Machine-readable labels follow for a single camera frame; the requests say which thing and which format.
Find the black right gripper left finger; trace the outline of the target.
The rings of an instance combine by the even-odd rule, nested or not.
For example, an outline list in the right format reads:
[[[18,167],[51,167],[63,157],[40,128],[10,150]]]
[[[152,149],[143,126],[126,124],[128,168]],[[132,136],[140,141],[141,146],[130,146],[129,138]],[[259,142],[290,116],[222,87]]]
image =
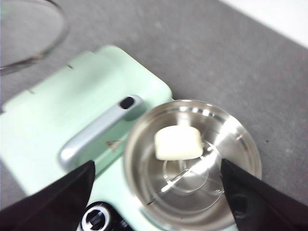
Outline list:
[[[1,210],[2,231],[75,231],[88,204],[95,163],[88,161],[41,191]]]

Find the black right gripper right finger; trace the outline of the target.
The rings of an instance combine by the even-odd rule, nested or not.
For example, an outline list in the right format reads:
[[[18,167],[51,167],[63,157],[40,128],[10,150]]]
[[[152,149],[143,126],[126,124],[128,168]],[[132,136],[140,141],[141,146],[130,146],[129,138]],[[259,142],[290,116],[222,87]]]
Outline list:
[[[306,231],[307,205],[283,194],[233,162],[221,161],[224,193],[240,231]]]

